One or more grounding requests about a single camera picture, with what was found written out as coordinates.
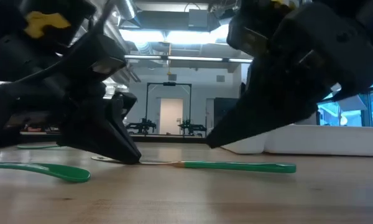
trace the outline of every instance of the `ceiling duct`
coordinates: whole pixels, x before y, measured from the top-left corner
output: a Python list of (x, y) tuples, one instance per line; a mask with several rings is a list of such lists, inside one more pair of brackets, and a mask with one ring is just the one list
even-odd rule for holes
[(130, 20), (137, 15), (137, 7), (132, 0), (116, 0), (115, 4), (122, 19)]
[(138, 12), (136, 18), (138, 18), (138, 26), (132, 21), (121, 21), (119, 28), (210, 32), (220, 26), (215, 15), (206, 10), (190, 10), (190, 12), (141, 11)]
[(155, 52), (150, 44), (150, 42), (135, 42), (134, 43), (142, 55), (154, 55)]

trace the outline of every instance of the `black metal frame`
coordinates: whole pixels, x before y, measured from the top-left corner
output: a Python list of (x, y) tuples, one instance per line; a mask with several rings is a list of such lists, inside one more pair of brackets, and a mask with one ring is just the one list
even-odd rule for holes
[[(177, 85), (186, 85), (189, 86), (189, 119), (191, 119), (191, 108), (192, 108), (192, 84), (188, 83), (174, 83)], [(149, 97), (149, 86), (150, 85), (163, 85), (166, 86), (166, 83), (147, 83), (147, 96), (145, 102), (145, 119), (148, 120), (148, 97)]]
[(372, 126), (372, 103), (371, 103), (371, 94), (373, 93), (373, 87), (370, 89), (370, 91), (366, 94), (367, 95), (367, 108), (368, 108), (368, 120), (369, 120), (369, 125), (366, 126)]

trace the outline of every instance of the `black equipment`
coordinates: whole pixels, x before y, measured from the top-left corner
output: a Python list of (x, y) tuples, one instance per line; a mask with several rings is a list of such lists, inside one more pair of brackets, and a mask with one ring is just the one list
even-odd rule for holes
[(138, 130), (137, 134), (149, 134), (149, 129), (152, 128), (152, 133), (155, 132), (156, 124), (153, 123), (151, 120), (146, 120), (145, 118), (142, 118), (140, 123), (129, 123), (126, 125), (126, 129), (134, 129)]
[[(131, 93), (104, 100), (103, 80), (126, 66), (124, 52), (103, 35), (114, 1), (93, 24), (85, 0), (0, 1), (0, 147), (17, 144), (25, 125), (58, 124), (57, 144), (127, 164), (141, 156), (122, 121), (136, 102)], [(89, 31), (70, 46), (84, 20)]]
[(334, 101), (373, 84), (373, 0), (314, 0), (297, 9), (242, 0), (227, 42), (254, 61), (245, 94), (207, 137), (210, 147), (307, 119), (336, 83)]
[(182, 129), (183, 135), (185, 135), (185, 130), (188, 130), (188, 134), (191, 136), (195, 135), (195, 131), (204, 131), (206, 132), (207, 129), (202, 124), (193, 124), (190, 119), (186, 119), (182, 121), (182, 124), (178, 125)]
[(235, 98), (215, 98), (214, 99), (214, 127), (233, 109), (238, 99)]
[[(94, 24), (86, 0), (0, 0), (0, 81), (12, 82), (0, 85), (0, 147), (17, 144), (19, 131), (43, 118), (58, 124), (60, 146), (139, 161), (122, 123), (136, 97), (103, 99), (102, 81), (126, 66), (103, 35), (113, 6), (108, 0)], [(70, 46), (84, 20), (88, 32)], [(246, 92), (207, 137), (210, 147), (311, 116), (336, 83), (335, 101), (373, 84), (373, 0), (314, 0), (296, 9), (241, 0), (227, 42), (254, 61)]]

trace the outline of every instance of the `table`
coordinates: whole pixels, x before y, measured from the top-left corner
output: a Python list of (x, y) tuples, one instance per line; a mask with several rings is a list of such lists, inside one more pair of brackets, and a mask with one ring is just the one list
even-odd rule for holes
[(0, 161), (90, 170), (84, 184), (0, 169), (0, 224), (373, 223), (373, 158), (240, 156), (199, 144), (139, 143), (144, 159), (294, 162), (296, 174), (124, 166), (76, 149), (0, 151)]

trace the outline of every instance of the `wall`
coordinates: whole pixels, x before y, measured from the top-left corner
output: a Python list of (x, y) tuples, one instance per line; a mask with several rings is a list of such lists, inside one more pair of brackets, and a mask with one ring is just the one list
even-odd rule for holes
[[(193, 85), (233, 85), (233, 74), (221, 68), (171, 68), (172, 74), (177, 75), (177, 83), (191, 83)], [(135, 68), (134, 72), (142, 82), (168, 82), (168, 68)], [(224, 75), (225, 82), (217, 83), (217, 75)]]
[[(127, 122), (138, 122), (145, 117), (146, 104), (146, 83), (131, 83), (130, 92), (138, 98), (137, 103), (127, 115)], [(159, 98), (179, 98), (183, 99), (183, 119), (189, 117), (189, 86), (162, 86), (151, 85), (148, 98), (148, 119), (157, 122), (159, 119), (160, 100)], [(195, 124), (205, 125), (206, 121), (206, 99), (237, 98), (231, 86), (192, 86), (192, 107), (191, 119)]]
[(249, 71), (250, 64), (241, 64), (241, 78), (242, 82), (247, 84), (247, 73)]

